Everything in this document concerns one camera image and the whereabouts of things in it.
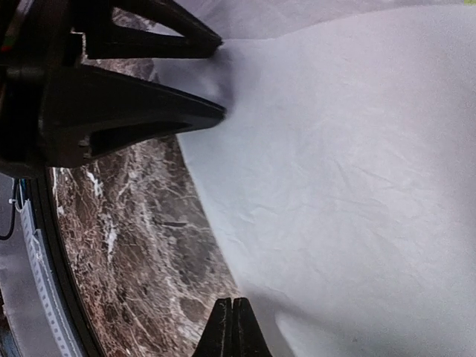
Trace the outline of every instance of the wrinkled white cloth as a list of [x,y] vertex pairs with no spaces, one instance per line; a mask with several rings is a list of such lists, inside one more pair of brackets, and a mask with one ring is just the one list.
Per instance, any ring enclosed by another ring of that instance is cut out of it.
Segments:
[[475,60],[461,5],[157,62],[229,108],[179,140],[275,357],[476,356]]
[[176,0],[224,39],[268,39],[360,13],[463,0]]

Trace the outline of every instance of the marble countertop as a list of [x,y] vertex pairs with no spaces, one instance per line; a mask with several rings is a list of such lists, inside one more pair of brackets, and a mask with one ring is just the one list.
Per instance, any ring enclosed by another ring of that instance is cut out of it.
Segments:
[[[117,12],[120,25],[147,22]],[[86,61],[157,80],[152,60]],[[52,169],[62,238],[108,356],[191,356],[217,298],[237,288],[175,137]]]

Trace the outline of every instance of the round black edge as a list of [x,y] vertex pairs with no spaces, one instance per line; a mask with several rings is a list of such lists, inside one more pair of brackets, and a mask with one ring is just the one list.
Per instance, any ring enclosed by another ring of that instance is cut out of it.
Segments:
[[45,170],[42,177],[26,181],[27,195],[33,207],[36,227],[43,233],[45,248],[53,270],[52,275],[56,279],[58,295],[62,299],[63,306],[68,310],[65,313],[74,325],[86,355],[103,357],[106,354],[88,318],[58,228],[57,211],[53,204],[51,178],[48,170]]

